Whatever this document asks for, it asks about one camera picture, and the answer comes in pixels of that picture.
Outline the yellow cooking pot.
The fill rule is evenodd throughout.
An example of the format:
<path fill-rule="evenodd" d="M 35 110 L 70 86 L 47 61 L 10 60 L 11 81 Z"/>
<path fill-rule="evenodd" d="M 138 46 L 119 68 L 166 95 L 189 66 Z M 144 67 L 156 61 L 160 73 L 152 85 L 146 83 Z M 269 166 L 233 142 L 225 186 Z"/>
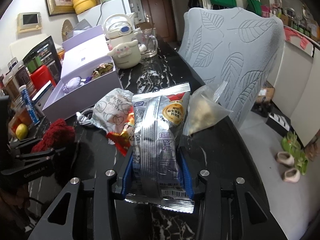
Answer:
<path fill-rule="evenodd" d="M 96 0 L 72 0 L 73 8 L 77 15 L 89 10 L 97 5 Z"/>

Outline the red canister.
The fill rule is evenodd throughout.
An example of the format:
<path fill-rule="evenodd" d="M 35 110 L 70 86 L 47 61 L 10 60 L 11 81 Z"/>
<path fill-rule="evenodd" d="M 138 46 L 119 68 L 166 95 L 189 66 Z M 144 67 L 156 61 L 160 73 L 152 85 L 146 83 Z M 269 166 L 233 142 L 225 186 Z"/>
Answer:
<path fill-rule="evenodd" d="M 40 90 L 48 81 L 52 83 L 54 87 L 56 87 L 56 82 L 46 65 L 42 65 L 37 68 L 34 72 L 30 74 L 30 78 L 36 88 L 36 90 Z"/>

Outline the clear zip bag of snacks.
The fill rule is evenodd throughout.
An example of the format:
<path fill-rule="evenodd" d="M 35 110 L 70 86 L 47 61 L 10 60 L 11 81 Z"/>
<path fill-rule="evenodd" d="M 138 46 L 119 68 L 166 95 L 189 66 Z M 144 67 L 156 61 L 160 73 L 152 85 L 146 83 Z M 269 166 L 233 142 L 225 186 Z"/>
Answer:
<path fill-rule="evenodd" d="M 197 89 L 190 97 L 188 115 L 182 134 L 192 134 L 214 126 L 233 111 L 218 104 L 219 98 L 228 82 L 206 84 Z"/>

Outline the green tote bag lower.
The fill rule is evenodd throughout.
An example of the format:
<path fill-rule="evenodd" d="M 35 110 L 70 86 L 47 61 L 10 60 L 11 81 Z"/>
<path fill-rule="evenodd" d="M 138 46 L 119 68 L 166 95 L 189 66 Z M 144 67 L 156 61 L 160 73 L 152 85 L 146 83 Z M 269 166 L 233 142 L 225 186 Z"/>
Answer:
<path fill-rule="evenodd" d="M 262 16 L 261 3 L 259 0 L 247 0 L 246 10 L 255 13 L 258 16 Z"/>

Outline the lavender gift box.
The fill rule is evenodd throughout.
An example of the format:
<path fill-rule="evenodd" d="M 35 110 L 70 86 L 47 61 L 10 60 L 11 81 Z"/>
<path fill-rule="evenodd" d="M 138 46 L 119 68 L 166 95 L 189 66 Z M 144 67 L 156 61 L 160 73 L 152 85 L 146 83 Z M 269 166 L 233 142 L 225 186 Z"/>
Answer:
<path fill-rule="evenodd" d="M 43 113 L 51 122 L 68 119 L 77 112 L 93 106 L 115 88 L 122 88 L 116 67 L 108 56 L 108 45 L 101 25 L 89 28 L 62 43 L 65 55 L 60 81 L 47 100 Z M 112 63 L 113 70 L 89 83 L 64 94 L 64 85 L 74 77 L 92 77 L 93 71 L 102 63 Z"/>

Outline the clear jar orange contents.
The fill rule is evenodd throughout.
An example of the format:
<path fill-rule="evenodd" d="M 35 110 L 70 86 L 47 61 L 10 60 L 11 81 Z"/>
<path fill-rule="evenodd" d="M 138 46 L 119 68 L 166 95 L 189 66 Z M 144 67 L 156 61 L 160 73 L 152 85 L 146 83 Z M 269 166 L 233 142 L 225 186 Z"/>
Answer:
<path fill-rule="evenodd" d="M 9 128 L 12 131 L 16 131 L 16 128 L 20 125 L 20 124 L 24 124 L 27 127 L 31 126 L 33 124 L 29 113 L 23 103 L 23 101 L 20 101 L 20 103 L 16 106 L 16 108 L 14 109 L 15 115 L 14 117 L 10 120 L 9 122 Z"/>

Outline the grey leaf pattern cushion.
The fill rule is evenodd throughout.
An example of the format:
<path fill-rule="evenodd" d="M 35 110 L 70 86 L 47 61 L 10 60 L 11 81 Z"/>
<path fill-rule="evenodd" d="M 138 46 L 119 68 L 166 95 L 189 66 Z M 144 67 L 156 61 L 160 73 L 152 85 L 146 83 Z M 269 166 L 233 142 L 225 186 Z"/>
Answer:
<path fill-rule="evenodd" d="M 219 102 L 231 111 L 230 119 L 239 128 L 281 60 L 285 42 L 282 21 L 241 7 L 192 8 L 183 17 L 178 53 L 206 84 L 227 82 Z"/>

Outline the red fuzzy scrunchie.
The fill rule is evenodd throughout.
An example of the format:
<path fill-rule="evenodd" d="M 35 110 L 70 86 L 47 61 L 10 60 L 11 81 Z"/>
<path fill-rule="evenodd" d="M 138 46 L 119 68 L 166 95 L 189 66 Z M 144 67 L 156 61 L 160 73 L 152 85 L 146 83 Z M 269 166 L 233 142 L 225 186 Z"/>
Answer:
<path fill-rule="evenodd" d="M 58 150 L 69 146 L 74 141 L 74 128 L 68 126 L 64 119 L 58 119 L 49 126 L 42 140 L 32 148 L 31 152 L 43 152 L 50 148 Z"/>

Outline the cream cartoon dog water bottle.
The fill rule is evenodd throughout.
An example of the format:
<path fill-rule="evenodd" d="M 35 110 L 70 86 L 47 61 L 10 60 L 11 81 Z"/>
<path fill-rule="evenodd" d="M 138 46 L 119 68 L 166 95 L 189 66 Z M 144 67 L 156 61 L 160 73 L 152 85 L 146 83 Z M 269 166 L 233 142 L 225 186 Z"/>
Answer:
<path fill-rule="evenodd" d="M 109 48 L 108 56 L 112 57 L 117 68 L 127 69 L 140 63 L 142 57 L 129 16 L 109 16 L 103 23 L 103 30 Z"/>

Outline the silver foil snack bag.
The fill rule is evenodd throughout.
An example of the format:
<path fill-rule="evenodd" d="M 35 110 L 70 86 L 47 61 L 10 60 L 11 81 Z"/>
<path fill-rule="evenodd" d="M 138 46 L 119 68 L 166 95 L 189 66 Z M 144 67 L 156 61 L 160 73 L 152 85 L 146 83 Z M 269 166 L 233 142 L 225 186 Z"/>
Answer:
<path fill-rule="evenodd" d="M 126 201 L 193 213 L 194 202 L 185 191 L 178 156 L 189 98 L 190 85 L 187 82 L 133 96 L 134 179 Z"/>

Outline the white printed bread bag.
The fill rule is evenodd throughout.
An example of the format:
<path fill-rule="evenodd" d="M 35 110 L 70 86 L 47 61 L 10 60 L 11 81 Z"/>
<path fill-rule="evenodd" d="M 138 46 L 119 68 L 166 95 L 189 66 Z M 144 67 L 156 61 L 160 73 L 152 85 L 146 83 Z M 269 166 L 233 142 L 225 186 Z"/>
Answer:
<path fill-rule="evenodd" d="M 120 133 L 132 107 L 132 97 L 132 92 L 120 88 L 107 93 L 93 108 L 92 124 L 107 133 Z"/>

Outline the pink slipper far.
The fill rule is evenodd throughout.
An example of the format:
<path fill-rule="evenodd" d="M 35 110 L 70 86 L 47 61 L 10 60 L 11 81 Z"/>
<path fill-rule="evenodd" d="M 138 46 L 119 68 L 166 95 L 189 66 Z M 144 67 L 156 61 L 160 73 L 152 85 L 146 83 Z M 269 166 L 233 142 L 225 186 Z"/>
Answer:
<path fill-rule="evenodd" d="M 276 161 L 286 167 L 294 167 L 295 159 L 289 152 L 278 152 L 276 154 Z"/>

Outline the blue tablet tube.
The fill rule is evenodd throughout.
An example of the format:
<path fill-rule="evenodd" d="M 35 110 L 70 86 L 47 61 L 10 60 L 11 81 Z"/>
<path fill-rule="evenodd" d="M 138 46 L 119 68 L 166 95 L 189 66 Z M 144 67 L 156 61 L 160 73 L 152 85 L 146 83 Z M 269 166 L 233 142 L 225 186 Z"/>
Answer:
<path fill-rule="evenodd" d="M 29 96 L 29 93 L 28 93 L 28 90 L 27 90 L 27 86 L 26 85 L 22 85 L 19 87 L 19 91 L 20 91 L 20 94 L 21 94 L 21 97 L 22 97 L 22 100 L 25 104 L 25 107 L 27 109 L 27 112 L 33 122 L 34 125 L 37 125 L 39 124 L 40 120 L 35 112 L 35 109 L 33 107 L 33 104 L 32 104 L 32 101 L 30 99 L 30 96 Z"/>

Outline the red gold candy packet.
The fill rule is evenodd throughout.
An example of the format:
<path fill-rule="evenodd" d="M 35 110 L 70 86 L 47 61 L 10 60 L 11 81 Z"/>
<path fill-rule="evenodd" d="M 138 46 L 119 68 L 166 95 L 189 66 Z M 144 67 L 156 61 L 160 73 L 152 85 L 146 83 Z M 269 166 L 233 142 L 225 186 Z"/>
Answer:
<path fill-rule="evenodd" d="M 125 157 L 129 148 L 133 145 L 134 133 L 135 117 L 133 109 L 130 109 L 122 131 L 120 133 L 108 132 L 106 137 L 114 142 L 117 150 Z"/>

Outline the green slippers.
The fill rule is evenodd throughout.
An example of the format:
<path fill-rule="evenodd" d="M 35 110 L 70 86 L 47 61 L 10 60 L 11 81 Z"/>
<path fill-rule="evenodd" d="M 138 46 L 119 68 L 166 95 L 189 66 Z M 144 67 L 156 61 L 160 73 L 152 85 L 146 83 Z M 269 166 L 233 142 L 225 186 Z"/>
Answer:
<path fill-rule="evenodd" d="M 284 151 L 289 152 L 293 156 L 295 160 L 294 167 L 297 168 L 301 175 L 304 176 L 307 171 L 309 160 L 298 141 L 298 136 L 296 133 L 289 131 L 282 138 L 281 146 Z"/>

